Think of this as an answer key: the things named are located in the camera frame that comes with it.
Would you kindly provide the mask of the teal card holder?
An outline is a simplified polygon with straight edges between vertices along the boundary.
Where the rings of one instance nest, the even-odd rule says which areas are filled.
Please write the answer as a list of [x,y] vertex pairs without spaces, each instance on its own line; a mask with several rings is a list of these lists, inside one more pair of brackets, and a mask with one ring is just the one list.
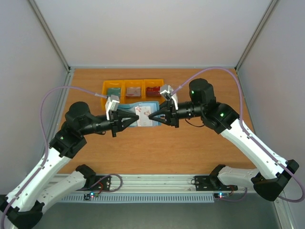
[[[150,106],[151,114],[159,109],[159,103],[157,101],[148,101],[148,102],[136,102],[133,104],[120,104],[119,109],[135,113],[136,106]],[[130,127],[138,127],[137,122],[134,122]]]

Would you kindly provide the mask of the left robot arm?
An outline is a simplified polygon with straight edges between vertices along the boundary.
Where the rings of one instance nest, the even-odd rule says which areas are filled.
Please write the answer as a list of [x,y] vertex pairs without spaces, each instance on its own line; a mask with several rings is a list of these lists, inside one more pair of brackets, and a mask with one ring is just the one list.
[[72,104],[65,114],[65,122],[47,144],[41,160],[16,188],[0,197],[0,227],[31,229],[64,196],[79,189],[94,188],[96,173],[87,165],[78,166],[57,184],[46,186],[86,145],[86,135],[104,135],[111,131],[116,136],[117,132],[138,119],[138,115],[120,109],[110,110],[107,115],[94,116],[85,102]]

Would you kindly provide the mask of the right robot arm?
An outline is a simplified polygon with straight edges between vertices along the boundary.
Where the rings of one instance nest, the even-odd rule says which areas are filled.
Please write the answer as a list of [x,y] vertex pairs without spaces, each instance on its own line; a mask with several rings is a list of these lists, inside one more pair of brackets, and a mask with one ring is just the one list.
[[210,185],[220,190],[224,186],[252,188],[262,198],[275,201],[299,164],[286,160],[266,146],[241,120],[229,105],[217,102],[213,86],[199,78],[189,83],[190,101],[180,103],[170,86],[161,88],[166,101],[149,115],[159,123],[179,127],[181,119],[199,117],[203,125],[235,145],[254,165],[254,169],[218,165],[209,175]]

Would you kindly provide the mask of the red cards stack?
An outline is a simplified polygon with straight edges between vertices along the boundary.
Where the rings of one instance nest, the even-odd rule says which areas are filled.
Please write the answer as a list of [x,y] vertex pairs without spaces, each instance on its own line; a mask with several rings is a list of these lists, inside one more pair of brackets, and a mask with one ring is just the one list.
[[147,97],[160,97],[160,87],[146,87],[145,94]]

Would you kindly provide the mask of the teal cards stack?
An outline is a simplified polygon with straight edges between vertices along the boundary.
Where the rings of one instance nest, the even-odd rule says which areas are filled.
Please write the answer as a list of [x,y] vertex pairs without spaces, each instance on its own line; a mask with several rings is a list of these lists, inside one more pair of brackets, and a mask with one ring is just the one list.
[[120,87],[110,87],[107,89],[107,96],[115,95],[117,97],[121,96],[121,88]]

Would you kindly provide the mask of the white pink cards stack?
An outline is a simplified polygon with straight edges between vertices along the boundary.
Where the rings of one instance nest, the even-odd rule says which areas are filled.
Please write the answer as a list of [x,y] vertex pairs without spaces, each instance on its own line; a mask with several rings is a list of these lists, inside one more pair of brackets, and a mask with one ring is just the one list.
[[126,96],[127,97],[141,97],[141,87],[127,87]]

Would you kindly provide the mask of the middle yellow bin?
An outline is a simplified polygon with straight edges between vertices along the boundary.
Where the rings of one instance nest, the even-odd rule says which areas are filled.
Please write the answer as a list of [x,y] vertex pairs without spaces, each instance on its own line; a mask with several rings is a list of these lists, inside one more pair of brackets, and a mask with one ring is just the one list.
[[123,97],[125,104],[144,101],[144,80],[125,80]]

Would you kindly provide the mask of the yellow bin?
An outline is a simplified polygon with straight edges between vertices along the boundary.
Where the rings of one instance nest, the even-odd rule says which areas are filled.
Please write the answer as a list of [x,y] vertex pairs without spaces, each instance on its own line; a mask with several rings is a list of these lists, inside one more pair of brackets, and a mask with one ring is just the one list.
[[159,104],[164,102],[160,95],[160,88],[164,85],[163,79],[144,79],[144,101],[157,101]]
[[125,103],[125,82],[124,80],[106,80],[102,85],[102,94],[106,96],[116,95],[120,103]]
[[144,80],[125,80],[123,97],[125,104],[144,101]]

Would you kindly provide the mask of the right yellow bin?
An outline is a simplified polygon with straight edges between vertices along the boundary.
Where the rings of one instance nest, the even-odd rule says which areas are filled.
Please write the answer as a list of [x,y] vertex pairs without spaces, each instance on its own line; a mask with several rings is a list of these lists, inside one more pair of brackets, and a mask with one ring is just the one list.
[[144,79],[144,101],[157,101],[159,104],[164,102],[160,95],[160,88],[164,85],[163,79]]

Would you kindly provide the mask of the left yellow bin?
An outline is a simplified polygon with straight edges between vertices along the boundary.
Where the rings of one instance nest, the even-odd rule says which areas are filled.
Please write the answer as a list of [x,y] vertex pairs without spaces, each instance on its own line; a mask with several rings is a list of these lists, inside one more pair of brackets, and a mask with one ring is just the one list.
[[125,103],[125,82],[124,80],[106,80],[102,85],[102,94],[106,96],[116,95],[120,103]]

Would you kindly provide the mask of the left circuit board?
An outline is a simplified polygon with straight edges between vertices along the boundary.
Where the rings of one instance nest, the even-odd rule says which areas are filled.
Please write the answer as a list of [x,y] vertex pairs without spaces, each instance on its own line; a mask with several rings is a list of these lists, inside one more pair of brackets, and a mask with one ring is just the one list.
[[83,195],[83,200],[84,201],[90,201],[99,196],[99,193],[91,192]]

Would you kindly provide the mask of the circuit board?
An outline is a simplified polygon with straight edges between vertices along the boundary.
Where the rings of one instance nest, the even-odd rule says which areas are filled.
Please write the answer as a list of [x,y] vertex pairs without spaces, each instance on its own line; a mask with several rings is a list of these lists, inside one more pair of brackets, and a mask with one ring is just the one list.
[[224,193],[224,192],[214,193],[214,197],[218,199],[229,198],[231,195],[232,193]]
[[99,193],[91,192],[83,195],[83,200],[84,201],[90,201],[99,196]]

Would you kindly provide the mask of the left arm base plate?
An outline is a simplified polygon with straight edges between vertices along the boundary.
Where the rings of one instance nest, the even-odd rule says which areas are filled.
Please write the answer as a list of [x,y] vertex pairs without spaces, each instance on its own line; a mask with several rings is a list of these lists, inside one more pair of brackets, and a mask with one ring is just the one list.
[[109,191],[110,184],[111,184],[111,176],[107,176],[106,178],[102,179],[103,176],[96,175],[95,177],[89,178],[86,181],[83,188],[78,189],[78,191]]

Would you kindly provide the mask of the aluminium front rail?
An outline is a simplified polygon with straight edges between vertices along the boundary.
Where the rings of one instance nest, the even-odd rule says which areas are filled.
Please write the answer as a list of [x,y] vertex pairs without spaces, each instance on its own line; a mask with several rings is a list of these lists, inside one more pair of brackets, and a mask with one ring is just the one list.
[[[103,192],[186,192],[186,191],[196,191],[195,186],[191,183],[194,176],[206,176],[206,175],[137,175],[137,174],[126,174],[118,177],[117,175],[111,176],[111,184],[109,191]],[[241,185],[236,179],[230,181],[227,185],[238,186],[237,191],[244,191],[245,187]],[[78,191],[81,187],[76,187],[71,190],[71,192]],[[237,191],[220,191],[224,193],[237,192]]]

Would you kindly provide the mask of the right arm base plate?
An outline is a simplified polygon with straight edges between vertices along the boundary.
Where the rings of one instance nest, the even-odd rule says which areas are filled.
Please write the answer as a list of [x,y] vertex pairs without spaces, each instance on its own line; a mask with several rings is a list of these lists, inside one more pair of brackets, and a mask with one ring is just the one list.
[[237,191],[238,186],[224,185],[220,182],[215,184],[211,181],[210,176],[194,176],[191,183],[195,186],[196,191]]

